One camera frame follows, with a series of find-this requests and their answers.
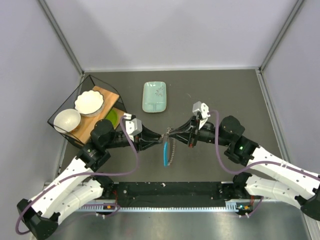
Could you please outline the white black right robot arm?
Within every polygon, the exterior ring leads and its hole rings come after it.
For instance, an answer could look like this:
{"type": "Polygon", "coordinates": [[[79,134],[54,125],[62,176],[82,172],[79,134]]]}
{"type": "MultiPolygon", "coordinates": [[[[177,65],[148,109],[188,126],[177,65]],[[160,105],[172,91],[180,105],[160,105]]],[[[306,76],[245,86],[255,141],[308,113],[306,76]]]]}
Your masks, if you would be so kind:
{"type": "Polygon", "coordinates": [[[278,200],[301,210],[308,217],[320,219],[320,175],[299,168],[267,151],[258,143],[243,135],[245,128],[232,115],[218,121],[200,125],[193,116],[168,135],[190,148],[197,142],[212,143],[219,154],[219,146],[225,146],[224,155],[244,168],[229,171],[234,175],[233,192],[239,198],[247,195],[278,200]]]}

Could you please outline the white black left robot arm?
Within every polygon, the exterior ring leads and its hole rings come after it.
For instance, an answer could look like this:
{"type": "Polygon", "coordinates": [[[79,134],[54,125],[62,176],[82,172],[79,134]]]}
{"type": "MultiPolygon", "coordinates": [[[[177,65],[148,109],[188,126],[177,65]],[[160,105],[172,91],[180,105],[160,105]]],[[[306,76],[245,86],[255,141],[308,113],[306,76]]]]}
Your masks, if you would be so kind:
{"type": "Polygon", "coordinates": [[[99,172],[111,157],[109,149],[131,147],[135,160],[138,153],[162,143],[162,135],[146,128],[142,121],[126,113],[119,120],[120,131],[112,123],[99,120],[90,133],[90,140],[72,159],[67,168],[44,190],[31,199],[23,198],[17,204],[19,213],[15,232],[28,233],[38,240],[46,240],[73,212],[92,200],[109,198],[114,191],[111,177],[135,172],[99,172]]]}

